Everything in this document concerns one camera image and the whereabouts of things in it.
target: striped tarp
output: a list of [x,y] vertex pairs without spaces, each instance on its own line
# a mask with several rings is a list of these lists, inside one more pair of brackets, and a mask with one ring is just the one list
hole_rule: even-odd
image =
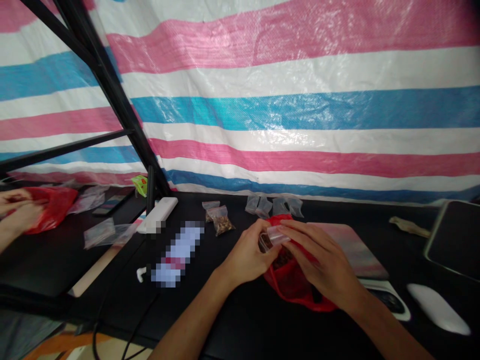
[[[86,65],[19,1],[4,3],[0,156],[119,129]],[[470,4],[87,7],[173,188],[439,204],[480,193],[480,21]],[[139,172],[118,139],[16,174],[128,184]]]

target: blue stripe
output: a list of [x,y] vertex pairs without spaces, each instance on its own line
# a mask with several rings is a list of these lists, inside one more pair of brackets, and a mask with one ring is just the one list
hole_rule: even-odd
[[[106,47],[117,75],[117,61]],[[0,101],[98,86],[90,68],[73,51],[43,57],[34,63],[0,67]]]
[[397,202],[429,204],[439,199],[471,200],[480,194],[480,185],[463,191],[412,191],[412,190],[360,190],[338,187],[323,187],[314,185],[287,185],[257,183],[241,178],[224,178],[221,176],[204,175],[190,171],[165,171],[167,177],[175,184],[196,184],[207,188],[224,191],[251,190],[267,194],[295,194],[299,196],[324,196],[345,198],[360,201]]
[[237,131],[480,127],[480,86],[131,101],[143,122],[193,123]]
[[[30,154],[32,152],[33,151],[3,152],[0,153],[0,161]],[[37,164],[68,164],[73,162],[123,164],[137,163],[139,161],[139,156],[135,152],[133,146],[109,146],[87,147],[49,160],[38,162]]]

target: green packet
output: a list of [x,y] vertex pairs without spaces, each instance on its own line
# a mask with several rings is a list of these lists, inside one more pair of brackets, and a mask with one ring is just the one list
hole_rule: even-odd
[[146,178],[143,175],[137,175],[137,176],[131,178],[131,182],[133,183],[133,185],[135,185],[136,190],[144,198],[147,197],[148,181],[149,181],[148,178]]

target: mouse pad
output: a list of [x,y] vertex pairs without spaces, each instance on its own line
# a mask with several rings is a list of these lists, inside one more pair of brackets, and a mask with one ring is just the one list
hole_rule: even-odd
[[346,224],[308,222],[325,231],[341,246],[358,278],[387,280],[389,273],[360,239],[355,230]]

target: smartphone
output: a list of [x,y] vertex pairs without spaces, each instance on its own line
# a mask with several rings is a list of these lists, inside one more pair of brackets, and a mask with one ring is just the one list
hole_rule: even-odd
[[109,216],[114,212],[125,200],[127,200],[135,191],[132,186],[121,188],[114,196],[105,201],[102,205],[92,212],[94,216]]

